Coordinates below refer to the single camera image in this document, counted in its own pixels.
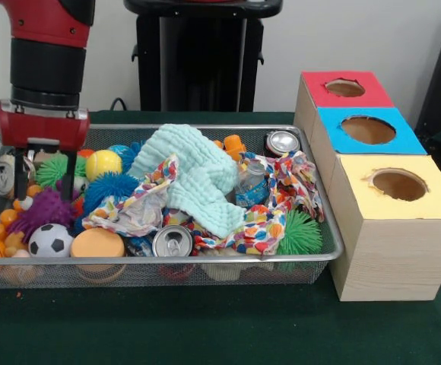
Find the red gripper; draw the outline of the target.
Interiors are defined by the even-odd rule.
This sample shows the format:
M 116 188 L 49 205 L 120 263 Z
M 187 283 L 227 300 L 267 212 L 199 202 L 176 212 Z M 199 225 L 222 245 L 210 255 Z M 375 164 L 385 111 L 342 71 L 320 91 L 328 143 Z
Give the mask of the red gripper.
M 67 157 L 62 177 L 61 197 L 70 202 L 75 183 L 77 152 L 87 137 L 90 115 L 87 109 L 37 109 L 0 100 L 0 140 L 4 146 L 14 147 L 14 197 L 23 201 L 29 182 L 27 152 L 33 146 L 55 148 Z

